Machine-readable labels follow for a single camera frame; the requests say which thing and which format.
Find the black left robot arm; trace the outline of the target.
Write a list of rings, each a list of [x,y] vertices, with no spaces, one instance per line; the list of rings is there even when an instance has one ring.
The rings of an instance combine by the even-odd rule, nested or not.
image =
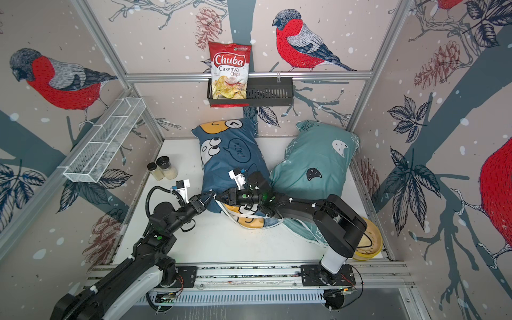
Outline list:
[[[144,236],[114,270],[78,295],[66,294],[54,306],[51,319],[121,319],[142,297],[160,286],[182,293],[188,276],[180,275],[168,254],[175,232],[203,213],[214,198],[209,191],[195,195],[176,209],[170,202],[149,215]]]

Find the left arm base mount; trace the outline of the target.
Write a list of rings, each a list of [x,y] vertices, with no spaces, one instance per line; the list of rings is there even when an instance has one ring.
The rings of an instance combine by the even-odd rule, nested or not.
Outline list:
[[[174,266],[162,272],[162,280],[157,288],[189,289],[195,286],[197,266]]]

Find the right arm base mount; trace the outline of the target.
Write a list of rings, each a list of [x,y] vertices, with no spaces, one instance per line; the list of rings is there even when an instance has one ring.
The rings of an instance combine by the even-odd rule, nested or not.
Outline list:
[[[336,274],[330,273],[320,264],[301,265],[297,275],[301,277],[301,282],[304,287],[353,287],[356,284],[353,268],[348,264],[343,265]]]

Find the blue cartoon pillow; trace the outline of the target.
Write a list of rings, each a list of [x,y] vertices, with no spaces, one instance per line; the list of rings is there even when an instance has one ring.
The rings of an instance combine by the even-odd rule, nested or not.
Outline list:
[[[217,194],[236,187],[229,177],[234,169],[244,170],[244,176],[259,171],[268,180],[269,170],[257,145],[257,128],[250,119],[231,119],[203,123],[192,129],[198,138],[203,168],[202,192]],[[282,223],[278,218],[265,217],[257,205],[230,206],[213,200],[208,210],[224,214],[245,229],[270,229]]]

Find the teal cat pillow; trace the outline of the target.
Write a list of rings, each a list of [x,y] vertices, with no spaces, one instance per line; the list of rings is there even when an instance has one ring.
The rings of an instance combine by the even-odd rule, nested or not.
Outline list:
[[[296,125],[298,136],[287,146],[284,160],[270,180],[274,191],[299,199],[340,196],[359,138],[333,125],[306,120]]]

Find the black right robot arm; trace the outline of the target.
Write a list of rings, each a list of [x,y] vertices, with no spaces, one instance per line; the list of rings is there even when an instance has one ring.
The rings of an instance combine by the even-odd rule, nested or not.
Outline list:
[[[341,197],[306,200],[272,189],[259,171],[249,177],[229,172],[237,184],[215,196],[218,204],[232,207],[253,206],[266,217],[296,219],[313,223],[328,244],[319,265],[310,279],[325,285],[339,285],[341,270],[352,258],[365,237],[367,223]]]

